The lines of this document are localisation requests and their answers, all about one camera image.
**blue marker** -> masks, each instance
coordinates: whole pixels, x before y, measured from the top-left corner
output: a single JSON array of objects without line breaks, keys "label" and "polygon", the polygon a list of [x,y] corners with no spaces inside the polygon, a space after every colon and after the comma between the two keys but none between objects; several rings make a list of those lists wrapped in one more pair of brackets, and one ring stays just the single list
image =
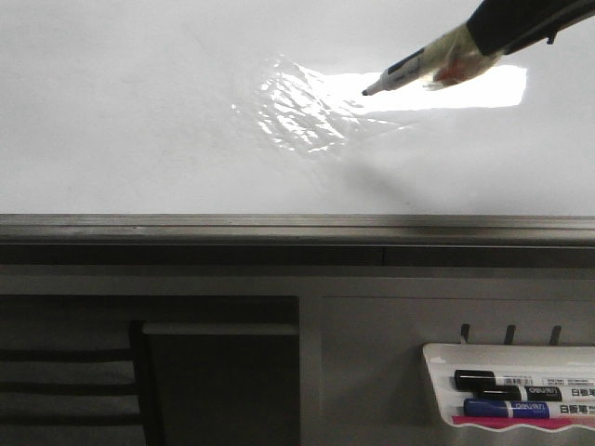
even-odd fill
[{"label": "blue marker", "polygon": [[466,416],[497,418],[575,418],[595,417],[595,404],[583,402],[495,401],[468,398]]}]

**whiteboard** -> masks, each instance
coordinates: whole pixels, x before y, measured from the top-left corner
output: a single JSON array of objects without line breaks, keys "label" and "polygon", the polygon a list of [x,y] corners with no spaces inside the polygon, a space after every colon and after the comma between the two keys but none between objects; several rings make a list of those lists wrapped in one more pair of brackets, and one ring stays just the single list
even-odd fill
[{"label": "whiteboard", "polygon": [[479,0],[0,0],[0,213],[595,215],[595,20],[364,98]]}]

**black marker cap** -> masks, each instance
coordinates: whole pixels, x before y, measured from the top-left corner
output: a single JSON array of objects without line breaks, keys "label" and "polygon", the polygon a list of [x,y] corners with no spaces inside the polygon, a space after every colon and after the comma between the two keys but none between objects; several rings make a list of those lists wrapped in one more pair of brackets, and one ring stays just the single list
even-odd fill
[{"label": "black marker cap", "polygon": [[494,387],[494,372],[485,370],[455,370],[455,386],[458,390],[474,391],[484,387]]},{"label": "black marker cap", "polygon": [[493,386],[477,390],[477,398],[483,400],[520,401],[521,391],[517,386]]}]

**white plastic holder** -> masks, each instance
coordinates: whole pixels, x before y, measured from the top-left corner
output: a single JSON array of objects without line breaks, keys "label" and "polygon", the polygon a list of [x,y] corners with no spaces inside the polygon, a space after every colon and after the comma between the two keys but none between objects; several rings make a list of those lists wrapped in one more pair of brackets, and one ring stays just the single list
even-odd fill
[{"label": "white plastic holder", "polygon": [[559,428],[514,424],[502,428],[477,422],[458,424],[463,401],[473,398],[455,386],[455,370],[489,370],[509,374],[547,374],[552,377],[595,377],[594,347],[530,347],[474,344],[427,344],[423,347],[435,418],[441,437],[456,446],[506,444],[591,445],[595,427],[575,424]]}]

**marker holder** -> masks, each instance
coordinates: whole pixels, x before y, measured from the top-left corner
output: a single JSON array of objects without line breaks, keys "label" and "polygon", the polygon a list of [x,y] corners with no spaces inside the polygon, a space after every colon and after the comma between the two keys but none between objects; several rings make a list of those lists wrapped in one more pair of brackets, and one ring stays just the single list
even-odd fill
[{"label": "marker holder", "polygon": [[461,344],[427,344],[427,366],[436,424],[452,444],[595,444],[595,420],[521,420],[465,417],[463,401],[471,392],[456,389],[455,370],[486,370],[502,374],[546,374],[550,377],[595,377],[595,347],[557,347],[559,330],[549,346],[513,346],[514,327],[505,345],[468,343],[469,327],[461,328]]}]

